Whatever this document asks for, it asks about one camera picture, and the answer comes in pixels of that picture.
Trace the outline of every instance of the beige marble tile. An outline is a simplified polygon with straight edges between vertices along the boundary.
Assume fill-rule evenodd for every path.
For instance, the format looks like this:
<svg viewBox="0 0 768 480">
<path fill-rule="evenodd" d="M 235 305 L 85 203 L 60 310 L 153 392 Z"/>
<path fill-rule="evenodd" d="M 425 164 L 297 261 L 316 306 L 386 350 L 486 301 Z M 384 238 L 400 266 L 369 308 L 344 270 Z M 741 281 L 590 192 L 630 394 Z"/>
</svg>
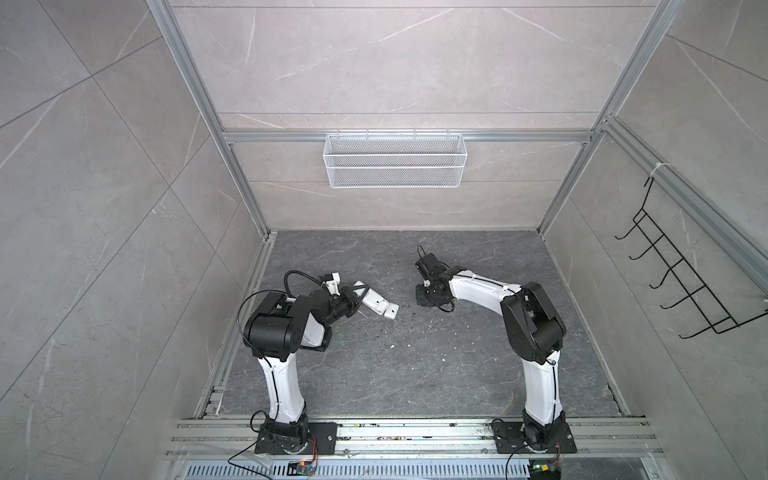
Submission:
<svg viewBox="0 0 768 480">
<path fill-rule="evenodd" d="M 39 3 L 0 3 L 0 125 L 87 76 Z"/>
<path fill-rule="evenodd" d="M 139 395 L 102 478 L 155 478 L 151 473 L 161 442 L 179 419 L 194 414 L 239 294 L 237 283 L 214 256 Z"/>
<path fill-rule="evenodd" d="M 219 111 L 281 114 L 599 111 L 651 10 L 174 9 Z"/>
<path fill-rule="evenodd" d="M 240 193 L 213 139 L 208 137 L 170 187 L 210 244 L 218 247 L 240 203 Z"/>
<path fill-rule="evenodd" d="M 0 129 L 0 395 L 166 189 L 93 80 Z"/>
<path fill-rule="evenodd" d="M 768 2 L 688 0 L 670 35 L 768 78 Z"/>
<path fill-rule="evenodd" d="M 665 38 L 619 117 L 768 248 L 768 81 Z"/>
<path fill-rule="evenodd" d="M 560 181 L 576 158 L 578 142 L 468 142 L 462 182 Z M 235 144 L 248 180 L 327 182 L 320 142 Z"/>
<path fill-rule="evenodd" d="M 546 240 L 631 414 L 648 417 L 677 475 L 743 478 L 632 285 L 572 201 L 566 201 Z"/>
<path fill-rule="evenodd" d="M 228 114 L 227 129 L 275 128 L 592 128 L 595 112 L 516 114 Z"/>
<path fill-rule="evenodd" d="M 280 229 L 533 229 L 560 182 L 466 183 L 457 188 L 340 188 L 251 182 L 266 222 Z"/>
<path fill-rule="evenodd" d="M 259 252 L 261 242 L 262 238 L 248 209 L 240 202 L 216 250 L 238 285 L 244 286 L 248 280 L 253 259 Z"/>
<path fill-rule="evenodd" d="M 41 0 L 91 73 L 161 36 L 144 0 Z"/>
<path fill-rule="evenodd" d="M 99 477 L 213 255 L 169 189 L 0 401 L 0 477 Z"/>
<path fill-rule="evenodd" d="M 208 129 L 161 38 L 94 76 L 141 146 L 173 183 Z"/>
<path fill-rule="evenodd" d="M 622 7 L 655 0 L 171 0 L 177 7 Z"/>
<path fill-rule="evenodd" d="M 693 339 L 678 336 L 695 333 L 707 324 L 690 300 L 671 310 L 660 308 L 684 298 L 685 292 L 671 275 L 660 289 L 649 287 L 661 281 L 666 267 L 654 252 L 629 260 L 629 255 L 637 256 L 648 247 L 641 233 L 635 230 L 625 240 L 615 238 L 631 228 L 630 218 L 645 197 L 646 179 L 642 168 L 616 144 L 608 142 L 591 159 L 571 197 L 627 281 L 741 471 L 747 478 L 759 478 L 763 459 L 768 456 L 768 433 L 752 425 L 754 419 L 765 418 L 768 413 L 763 401 L 768 396 L 768 382 L 758 380 L 765 378 L 768 362 L 768 352 L 762 347 L 768 340 L 768 317 L 721 335 L 708 332 Z M 734 318 L 745 320 L 763 313 L 765 294 L 660 187 L 650 191 L 646 211 Z M 643 225 L 653 229 L 648 222 Z M 659 235 L 653 233 L 651 238 L 656 240 Z M 667 245 L 666 240 L 660 242 L 667 259 L 671 263 L 679 260 L 679 254 Z M 675 272 L 687 282 L 689 290 L 701 285 L 687 267 L 680 266 Z M 713 321 L 726 316 L 708 293 L 699 293 L 696 298 Z M 717 378 L 716 388 L 712 388 L 713 378 Z"/>
</svg>

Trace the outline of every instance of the white wire basket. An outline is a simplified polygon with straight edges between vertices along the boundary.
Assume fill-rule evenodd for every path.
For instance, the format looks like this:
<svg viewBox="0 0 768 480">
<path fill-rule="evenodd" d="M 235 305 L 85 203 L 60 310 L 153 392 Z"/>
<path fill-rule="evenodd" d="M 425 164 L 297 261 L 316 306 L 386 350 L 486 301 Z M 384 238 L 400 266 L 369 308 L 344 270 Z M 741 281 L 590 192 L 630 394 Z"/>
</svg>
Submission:
<svg viewBox="0 0 768 480">
<path fill-rule="evenodd" d="M 333 188 L 458 187 L 467 148 L 460 134 L 331 134 L 323 160 Z"/>
</svg>

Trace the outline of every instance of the gray floor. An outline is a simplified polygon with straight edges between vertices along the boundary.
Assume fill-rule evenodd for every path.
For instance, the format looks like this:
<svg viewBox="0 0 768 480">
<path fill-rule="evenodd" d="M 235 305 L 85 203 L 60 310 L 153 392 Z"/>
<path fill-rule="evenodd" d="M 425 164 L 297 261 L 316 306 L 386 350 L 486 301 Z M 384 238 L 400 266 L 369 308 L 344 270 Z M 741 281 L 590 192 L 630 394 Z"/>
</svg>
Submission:
<svg viewBox="0 0 768 480">
<path fill-rule="evenodd" d="M 458 302 L 453 313 L 416 305 L 419 244 L 451 266 L 502 281 L 539 282 L 568 327 L 560 363 L 567 415 L 619 415 L 536 232 L 283 231 L 261 288 L 282 289 L 283 274 L 291 269 L 312 275 L 338 271 L 343 282 L 362 280 L 400 305 L 394 320 L 363 306 L 333 325 L 326 352 L 299 351 L 299 383 L 310 415 L 521 414 L 522 366 L 502 318 L 468 302 Z M 291 286 L 294 293 L 312 288 L 297 276 Z M 248 414 L 268 406 L 262 370 L 241 345 L 221 412 Z"/>
</svg>

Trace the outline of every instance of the vertical metal post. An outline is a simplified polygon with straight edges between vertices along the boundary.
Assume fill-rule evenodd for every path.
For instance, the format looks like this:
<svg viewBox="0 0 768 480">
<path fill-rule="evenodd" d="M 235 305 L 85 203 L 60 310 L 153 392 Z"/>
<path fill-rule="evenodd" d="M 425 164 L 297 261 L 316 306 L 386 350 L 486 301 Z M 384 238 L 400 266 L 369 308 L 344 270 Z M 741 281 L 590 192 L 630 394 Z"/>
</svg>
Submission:
<svg viewBox="0 0 768 480">
<path fill-rule="evenodd" d="M 605 129 L 602 124 L 606 121 L 607 117 L 613 117 L 619 111 L 621 106 L 629 97 L 632 87 L 637 82 L 637 79 L 645 70 L 651 57 L 658 48 L 664 35 L 672 25 L 677 13 L 683 8 L 685 0 L 661 0 L 659 5 L 654 10 L 654 14 L 650 17 L 648 25 L 645 27 L 640 41 L 637 43 L 637 47 L 632 52 L 632 56 L 624 67 L 624 71 L 621 72 L 618 82 L 614 86 L 614 90 L 605 102 L 602 111 L 598 115 L 598 119 L 592 128 L 592 139 L 588 142 L 578 153 L 574 159 L 574 163 L 565 175 L 558 191 L 554 194 L 552 202 L 549 204 L 549 208 L 544 213 L 541 221 L 538 224 L 536 230 L 541 235 L 547 233 L 549 227 L 554 222 L 554 219 L 563 207 L 568 195 L 571 194 L 576 181 L 581 176 L 584 168 L 594 152 L 594 149 L 602 140 L 605 135 Z"/>
<path fill-rule="evenodd" d="M 210 96 L 203 85 L 200 73 L 195 68 L 192 55 L 181 34 L 179 24 L 176 23 L 176 18 L 170 5 L 168 5 L 167 0 L 147 0 L 147 4 L 157 21 L 160 32 L 163 34 L 166 43 L 168 43 L 170 53 L 179 67 L 181 76 L 184 77 L 184 81 L 187 83 L 192 98 L 195 104 L 197 104 L 197 109 L 200 110 L 200 115 L 203 117 L 203 121 L 208 126 L 216 147 L 224 158 L 224 163 L 227 165 L 230 175 L 232 175 L 232 180 L 234 180 L 240 195 L 243 197 L 253 223 L 259 230 L 259 234 L 266 239 L 270 229 L 264 221 L 264 215 L 262 215 L 256 198 L 253 196 L 253 191 L 250 189 L 248 180 L 243 173 L 240 163 L 237 161 L 237 157 L 232 152 L 230 145 L 224 140 L 223 128 L 214 109 L 214 104 L 211 102 Z"/>
</svg>

